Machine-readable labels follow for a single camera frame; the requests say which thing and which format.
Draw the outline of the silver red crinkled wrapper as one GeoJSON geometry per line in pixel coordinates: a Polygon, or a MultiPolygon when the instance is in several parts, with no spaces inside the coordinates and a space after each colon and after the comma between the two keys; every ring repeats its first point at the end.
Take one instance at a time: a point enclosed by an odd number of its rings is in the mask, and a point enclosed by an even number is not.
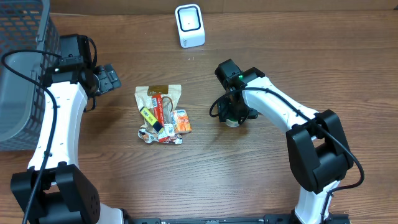
{"type": "Polygon", "coordinates": [[[143,124],[138,130],[137,135],[147,144],[160,142],[164,144],[180,145],[183,143],[182,135],[175,132],[172,124],[166,124],[165,131],[162,133],[158,133],[152,126],[149,126],[148,124],[143,124]]]}

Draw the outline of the yellow highlighter marker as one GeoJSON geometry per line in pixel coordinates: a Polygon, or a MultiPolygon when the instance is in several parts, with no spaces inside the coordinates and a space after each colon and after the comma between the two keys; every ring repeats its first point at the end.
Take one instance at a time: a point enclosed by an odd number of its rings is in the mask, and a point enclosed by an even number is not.
{"type": "Polygon", "coordinates": [[[164,131],[164,127],[157,120],[157,118],[149,111],[145,106],[140,109],[140,114],[144,117],[144,119],[158,132],[162,133],[164,131]]]}

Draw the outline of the red snack stick packet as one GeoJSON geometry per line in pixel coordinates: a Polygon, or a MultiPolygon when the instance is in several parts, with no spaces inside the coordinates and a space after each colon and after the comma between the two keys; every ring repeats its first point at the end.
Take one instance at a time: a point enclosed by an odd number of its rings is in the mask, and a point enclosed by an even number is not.
{"type": "Polygon", "coordinates": [[[162,126],[164,126],[164,111],[162,106],[162,97],[160,94],[152,96],[152,107],[155,118],[162,126]]]}

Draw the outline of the small orange snack packet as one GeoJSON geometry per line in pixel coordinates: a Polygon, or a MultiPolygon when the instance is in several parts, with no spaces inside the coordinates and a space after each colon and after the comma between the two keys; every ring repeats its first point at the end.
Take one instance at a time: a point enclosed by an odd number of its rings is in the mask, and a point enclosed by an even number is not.
{"type": "Polygon", "coordinates": [[[185,110],[173,110],[172,122],[176,134],[187,134],[192,131],[192,126],[185,110]]]}

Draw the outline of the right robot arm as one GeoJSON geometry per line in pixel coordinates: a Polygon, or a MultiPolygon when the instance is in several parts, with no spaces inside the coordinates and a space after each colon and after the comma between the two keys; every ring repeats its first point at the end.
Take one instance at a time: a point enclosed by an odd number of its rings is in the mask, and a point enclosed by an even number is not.
{"type": "Polygon", "coordinates": [[[213,103],[219,121],[237,127],[259,114],[285,133],[290,170],[300,185],[290,214],[265,215],[263,223],[349,223],[328,207],[333,191],[354,164],[339,117],[319,113],[276,88],[257,68],[242,71],[231,59],[215,70],[226,93],[213,103]]]}

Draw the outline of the green lid knorr cup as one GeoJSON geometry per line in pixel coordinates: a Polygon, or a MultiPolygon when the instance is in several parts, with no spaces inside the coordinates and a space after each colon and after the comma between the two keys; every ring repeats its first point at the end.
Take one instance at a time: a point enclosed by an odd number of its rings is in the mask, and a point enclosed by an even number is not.
{"type": "Polygon", "coordinates": [[[226,119],[225,124],[231,128],[236,128],[239,126],[239,121],[235,119],[226,119]]]}

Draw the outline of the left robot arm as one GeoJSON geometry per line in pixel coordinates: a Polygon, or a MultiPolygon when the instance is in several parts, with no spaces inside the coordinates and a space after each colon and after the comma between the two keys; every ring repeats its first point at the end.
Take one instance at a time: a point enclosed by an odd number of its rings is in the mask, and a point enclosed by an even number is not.
{"type": "Polygon", "coordinates": [[[121,86],[110,64],[97,64],[94,41],[63,35],[55,65],[38,86],[45,92],[44,119],[25,172],[12,175],[11,191],[24,212],[23,223],[130,223],[121,208],[100,201],[78,167],[80,124],[89,100],[121,86]]]}

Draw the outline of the beige brown snack pouch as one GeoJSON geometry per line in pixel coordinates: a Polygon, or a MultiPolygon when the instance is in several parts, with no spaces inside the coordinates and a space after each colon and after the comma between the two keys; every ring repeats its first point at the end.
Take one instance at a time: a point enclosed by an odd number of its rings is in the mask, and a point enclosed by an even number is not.
{"type": "Polygon", "coordinates": [[[181,85],[152,85],[137,86],[135,89],[135,98],[138,109],[146,107],[154,112],[152,97],[160,95],[162,109],[164,114],[164,123],[171,124],[171,112],[176,109],[178,101],[182,94],[181,85]]]}

